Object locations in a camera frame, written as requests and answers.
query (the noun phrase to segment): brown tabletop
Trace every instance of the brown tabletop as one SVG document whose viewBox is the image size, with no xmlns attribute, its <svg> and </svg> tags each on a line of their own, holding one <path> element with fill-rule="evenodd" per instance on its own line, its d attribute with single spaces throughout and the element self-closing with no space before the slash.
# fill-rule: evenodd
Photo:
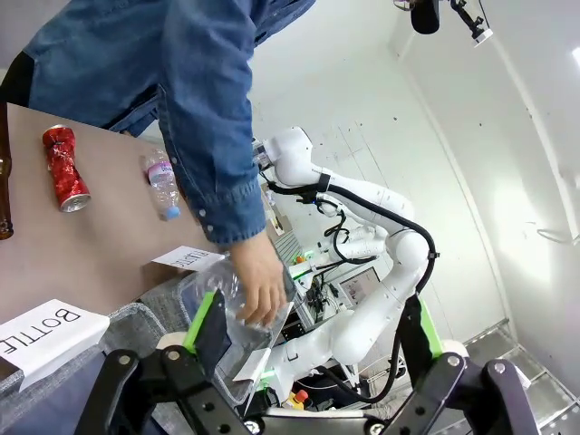
<svg viewBox="0 0 580 435">
<path fill-rule="evenodd" d="M 73 213 L 59 211 L 41 142 L 62 123 L 92 196 Z M 8 128 L 14 235 L 0 241 L 0 323 L 53 298 L 109 314 L 168 276 L 151 259 L 181 245 L 216 251 L 183 199 L 180 217 L 158 218 L 140 168 L 149 143 L 13 105 Z"/>
</svg>

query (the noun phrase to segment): shirt cuff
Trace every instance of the shirt cuff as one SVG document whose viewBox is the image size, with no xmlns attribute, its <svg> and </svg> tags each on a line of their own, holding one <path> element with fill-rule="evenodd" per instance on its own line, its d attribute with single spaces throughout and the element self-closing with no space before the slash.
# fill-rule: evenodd
<svg viewBox="0 0 580 435">
<path fill-rule="evenodd" d="M 247 240 L 266 227 L 266 214 L 257 179 L 236 186 L 224 194 L 204 193 L 198 203 L 191 200 L 190 205 L 206 237 L 216 245 L 228 246 Z"/>
</svg>

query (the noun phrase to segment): screw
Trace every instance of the screw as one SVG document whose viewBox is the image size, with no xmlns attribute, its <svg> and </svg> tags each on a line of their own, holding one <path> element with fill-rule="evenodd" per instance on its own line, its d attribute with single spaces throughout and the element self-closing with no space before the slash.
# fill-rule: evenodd
<svg viewBox="0 0 580 435">
<path fill-rule="evenodd" d="M 167 354 L 167 357 L 172 361 L 176 361 L 179 359 L 179 352 L 178 351 L 171 351 Z"/>
<path fill-rule="evenodd" d="M 260 425 L 257 424 L 256 421 L 248 420 L 245 421 L 244 424 L 246 425 L 247 429 L 252 433 L 252 435 L 258 435 L 260 433 Z"/>
<path fill-rule="evenodd" d="M 459 360 L 459 358 L 457 356 L 450 356 L 447 359 L 447 362 L 449 363 L 449 365 L 451 367 L 457 367 L 459 365 L 459 363 L 461 363 L 461 361 Z"/>
<path fill-rule="evenodd" d="M 503 373 L 506 370 L 506 366 L 501 362 L 496 362 L 496 365 L 493 366 L 496 369 L 496 372 L 499 374 Z"/>
<path fill-rule="evenodd" d="M 379 435 L 383 429 L 384 429 L 384 424 L 374 423 L 369 428 L 369 433 L 370 433 L 370 435 Z"/>
</svg>

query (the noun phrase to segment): person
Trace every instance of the person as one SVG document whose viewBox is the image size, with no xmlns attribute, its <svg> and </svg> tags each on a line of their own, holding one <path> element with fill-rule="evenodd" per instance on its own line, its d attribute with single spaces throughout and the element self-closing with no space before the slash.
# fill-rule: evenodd
<svg viewBox="0 0 580 435">
<path fill-rule="evenodd" d="M 271 323 L 285 289 L 252 161 L 248 61 L 313 3 L 72 0 L 0 86 L 8 102 L 132 136 L 159 119 L 189 206 L 230 250 L 249 323 Z"/>
</svg>

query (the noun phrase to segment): hand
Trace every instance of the hand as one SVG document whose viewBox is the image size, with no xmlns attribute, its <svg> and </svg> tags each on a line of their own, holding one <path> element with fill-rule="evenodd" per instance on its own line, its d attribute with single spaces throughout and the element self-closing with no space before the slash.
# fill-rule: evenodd
<svg viewBox="0 0 580 435">
<path fill-rule="evenodd" d="M 248 324 L 263 321 L 270 325 L 278 308 L 286 303 L 282 272 L 284 267 L 276 251 L 262 231 L 258 235 L 234 244 L 230 248 L 232 263 L 244 291 L 246 305 L 237 314 Z"/>
</svg>

